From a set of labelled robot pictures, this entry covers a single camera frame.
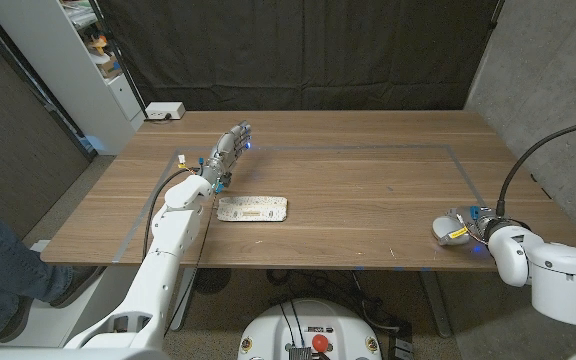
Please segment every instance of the white power adapter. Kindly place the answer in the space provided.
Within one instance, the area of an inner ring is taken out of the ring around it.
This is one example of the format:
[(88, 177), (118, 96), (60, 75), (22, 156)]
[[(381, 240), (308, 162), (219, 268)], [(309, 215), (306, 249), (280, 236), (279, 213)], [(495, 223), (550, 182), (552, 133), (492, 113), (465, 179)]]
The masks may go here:
[(181, 102), (152, 102), (146, 108), (150, 120), (164, 120), (168, 114), (168, 119), (181, 119), (185, 112), (186, 108)]

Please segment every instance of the metal table leg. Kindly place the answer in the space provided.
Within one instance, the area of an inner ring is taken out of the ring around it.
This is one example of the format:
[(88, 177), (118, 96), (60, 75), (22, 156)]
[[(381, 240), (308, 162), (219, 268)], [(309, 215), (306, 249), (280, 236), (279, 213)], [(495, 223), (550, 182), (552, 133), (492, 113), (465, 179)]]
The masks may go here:
[(188, 300), (190, 299), (192, 286), (194, 286), (195, 283), (193, 274), (196, 270), (197, 268), (185, 268), (183, 274), (181, 275), (181, 281), (179, 282), (179, 291), (177, 292), (177, 299), (175, 300), (175, 307), (173, 309), (176, 309), (179, 306), (179, 303), (181, 302), (181, 297), (184, 295), (184, 292), (186, 291), (186, 287), (190, 286), (191, 288), (188, 290), (186, 298), (184, 298), (184, 301), (181, 303), (181, 308), (179, 308), (177, 315), (175, 316), (174, 319), (172, 319), (172, 324), (170, 325), (170, 330), (172, 331), (179, 331), (181, 329), (181, 323), (183, 322), (184, 314), (186, 313), (186, 310), (188, 310), (188, 303), (189, 303)]
[(430, 303), (432, 314), (435, 317), (435, 325), (437, 325), (439, 336), (443, 338), (451, 337), (452, 329), (448, 321), (444, 300), (441, 297), (437, 274), (434, 271), (421, 271), (419, 275), (421, 277), (421, 284), (426, 292), (426, 297)]

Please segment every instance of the robotic hand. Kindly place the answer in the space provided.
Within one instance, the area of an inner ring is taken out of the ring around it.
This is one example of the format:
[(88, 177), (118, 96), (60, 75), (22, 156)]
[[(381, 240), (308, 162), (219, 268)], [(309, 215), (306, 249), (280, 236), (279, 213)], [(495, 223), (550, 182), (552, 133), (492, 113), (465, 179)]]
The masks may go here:
[(508, 285), (532, 285), (532, 305), (542, 314), (576, 325), (576, 248), (545, 243), (522, 222), (489, 208), (459, 207), (433, 223), (441, 245), (484, 243)]
[(210, 183), (218, 182), (217, 193), (230, 185), (230, 176), (239, 156), (250, 149), (250, 125), (242, 121), (223, 134), (210, 151), (210, 158), (202, 169), (202, 176)]

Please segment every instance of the cable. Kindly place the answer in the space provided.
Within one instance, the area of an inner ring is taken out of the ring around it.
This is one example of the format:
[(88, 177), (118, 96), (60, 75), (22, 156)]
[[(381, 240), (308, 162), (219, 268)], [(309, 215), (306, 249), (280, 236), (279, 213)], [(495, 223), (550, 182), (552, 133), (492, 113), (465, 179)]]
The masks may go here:
[(477, 236), (477, 234), (474, 233), (474, 231), (470, 230), (470, 227), (468, 225), (466, 225), (466, 223), (464, 222), (464, 218), (459, 215), (459, 213), (456, 214), (457, 215), (457, 220), (459, 220), (459, 223), (461, 223), (461, 226), (464, 227), (464, 229), (466, 229), (466, 231), (468, 232), (468, 235), (470, 235), (470, 237), (472, 237), (473, 239), (479, 241), (480, 243), (484, 244), (484, 245), (488, 245), (487, 242), (484, 242), (482, 239), (479, 238), (479, 236)]
[(504, 184), (501, 186), (501, 192), (499, 193), (499, 200), (497, 200), (497, 210), (496, 210), (497, 216), (502, 217), (506, 213), (506, 202), (505, 202), (506, 191), (508, 190), (508, 186), (510, 185), (510, 181), (515, 176), (515, 173), (517, 172), (517, 170), (519, 170), (519, 167), (524, 163), (524, 161), (526, 161), (526, 159), (530, 155), (532, 155), (532, 153), (534, 153), (535, 150), (539, 149), (543, 144), (549, 142), (550, 140), (556, 139), (556, 138), (560, 137), (561, 135), (565, 135), (565, 134), (571, 133), (573, 131), (576, 131), (576, 125), (567, 127), (565, 129), (559, 130), (555, 133), (552, 133), (552, 134), (546, 136), (545, 138), (539, 140), (535, 145), (531, 146), (530, 149), (528, 149), (519, 158), (519, 160), (517, 160), (515, 165), (512, 167), (512, 169), (508, 173), (508, 176), (506, 176), (506, 180), (504, 180)]
[(279, 303), (279, 307), (281, 308), (281, 313), (284, 314), (284, 319), (286, 319), (286, 324), (288, 324), (288, 330), (290, 330), (290, 339), (292, 339), (292, 346), (295, 346), (295, 337), (292, 335), (292, 327), (290, 326), (290, 322), (288, 321), (288, 317), (286, 316), (286, 312), (284, 311), (284, 307), (281, 303)]
[[(273, 272), (275, 270), (267, 270), (267, 277), (273, 280), (277, 280), (278, 278), (274, 277)], [(367, 297), (365, 295), (365, 293), (363, 292), (361, 285), (359, 284), (359, 279), (357, 278), (356, 274), (353, 271), (350, 271), (351, 276), (347, 277), (344, 273), (342, 273), (341, 271), (337, 271), (335, 272), (336, 274), (339, 274), (341, 278), (343, 278), (346, 281), (349, 281), (350, 283), (354, 283), (353, 288), (356, 287), (356, 291), (353, 291), (352, 289), (348, 289), (342, 285), (340, 285), (339, 283), (331, 280), (328, 278), (328, 273), (323, 272), (323, 271), (302, 271), (302, 270), (289, 270), (289, 273), (286, 274), (285, 276), (281, 277), (282, 282), (278, 283), (277, 285), (282, 285), (283, 282), (287, 282), (288, 285), (288, 290), (290, 291), (290, 293), (292, 294), (292, 296), (294, 298), (301, 298), (301, 297), (323, 297), (326, 298), (330, 301), (333, 302), (343, 302), (346, 306), (348, 306), (350, 309), (353, 309), (353, 311), (357, 314), (360, 314), (360, 316), (362, 316), (366, 322), (368, 322), (369, 324), (371, 324), (373, 327), (375, 328), (379, 328), (382, 329), (384, 331), (387, 332), (394, 332), (396, 334), (400, 334), (401, 331), (406, 331), (406, 329), (408, 329), (410, 327), (410, 324), (407, 323), (406, 321), (403, 321), (401, 319), (397, 319), (396, 316), (392, 315), (391, 313), (389, 313), (388, 311), (384, 310), (383, 308), (381, 308), (381, 305), (383, 304), (381, 302), (381, 300), (379, 298), (377, 299), (371, 299), (369, 297)], [(293, 284), (290, 280), (289, 275), (290, 274), (297, 274), (300, 275), (302, 277), (304, 277), (308, 283), (311, 285), (312, 288), (316, 289), (316, 291), (301, 291), (301, 292), (296, 292), (293, 290)], [(330, 292), (326, 290), (326, 287), (328, 287), (328, 289), (333, 288), (334, 292)], [(385, 325), (380, 325), (379, 323), (377, 323), (376, 321), (374, 321), (370, 315), (369, 315), (369, 311), (367, 309), (367, 304), (371, 303), (374, 306), (374, 311), (379, 311), (383, 314), (385, 314), (391, 321), (395, 321), (395, 323), (400, 324), (399, 326), (385, 326)]]
[(150, 210), (148, 211), (148, 220), (146, 221), (146, 233), (144, 234), (143, 254), (141, 256), (142, 262), (146, 258), (146, 255), (148, 252), (148, 235), (150, 235), (150, 224), (152, 223), (152, 212), (155, 210), (155, 204), (157, 203), (157, 197), (159, 197), (159, 193), (161, 192), (161, 190), (163, 190), (164, 186), (166, 186), (170, 182), (170, 180), (175, 178), (175, 176), (177, 176), (183, 172), (186, 172), (188, 170), (189, 170), (188, 168), (182, 168), (178, 171), (175, 171), (172, 175), (168, 176), (168, 178), (166, 180), (164, 180), (164, 182), (161, 183), (161, 185), (159, 185), (159, 187), (157, 188), (157, 191), (155, 191), (155, 195), (152, 198), (152, 203), (150, 204)]
[(197, 275), (197, 268), (195, 268), (195, 271), (192, 272), (192, 277), (190, 278), (190, 282), (188, 283), (188, 286), (186, 286), (186, 290), (184, 291), (184, 294), (181, 296), (181, 300), (179, 301), (179, 305), (177, 305), (175, 312), (172, 313), (172, 317), (170, 318), (170, 321), (168, 322), (168, 326), (166, 326), (166, 330), (164, 331), (163, 337), (166, 337), (166, 335), (168, 334), (168, 331), (170, 330), (170, 327), (172, 326), (172, 322), (175, 320), (175, 316), (177, 316), (179, 309), (181, 309), (181, 304), (186, 299), (186, 295), (188, 295), (188, 291), (190, 291), (190, 288), (192, 287), (193, 281), (195, 281), (195, 275)]
[[(355, 284), (357, 285), (357, 290), (361, 291), (361, 285), (359, 285), (359, 279), (357, 278), (357, 274), (355, 274), (354, 271), (350, 272), (352, 274), (353, 279), (355, 280)], [(366, 312), (366, 301), (365, 300), (361, 300), (361, 308), (364, 312), (364, 318), (366, 319), (366, 321), (368, 321), (372, 326), (379, 328), (379, 329), (383, 329), (383, 330), (392, 330), (395, 332), (398, 332), (400, 330), (399, 326), (384, 326), (384, 325), (380, 325), (377, 324), (375, 321), (373, 321), (369, 316), (368, 313)]]
[(290, 299), (290, 306), (292, 306), (292, 313), (295, 314), (295, 320), (297, 320), (297, 327), (299, 328), (299, 336), (301, 336), (301, 347), (306, 347), (306, 342), (304, 341), (304, 334), (301, 332), (301, 324), (299, 324), (299, 317), (297, 317), (297, 310), (295, 310), (295, 304)]

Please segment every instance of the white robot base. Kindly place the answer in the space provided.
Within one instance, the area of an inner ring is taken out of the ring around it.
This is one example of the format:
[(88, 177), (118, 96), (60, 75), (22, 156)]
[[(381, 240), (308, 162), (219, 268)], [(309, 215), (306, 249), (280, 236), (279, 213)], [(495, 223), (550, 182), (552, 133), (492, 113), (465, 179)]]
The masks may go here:
[[(294, 347), (311, 348), (315, 358), (381, 359), (377, 337), (370, 326), (345, 307), (321, 299), (295, 299), (264, 311), (244, 331), (237, 359), (293, 359), (295, 355), (289, 357), (293, 339)], [(325, 357), (317, 356), (318, 352)], [(312, 355), (297, 358), (312, 359)]]

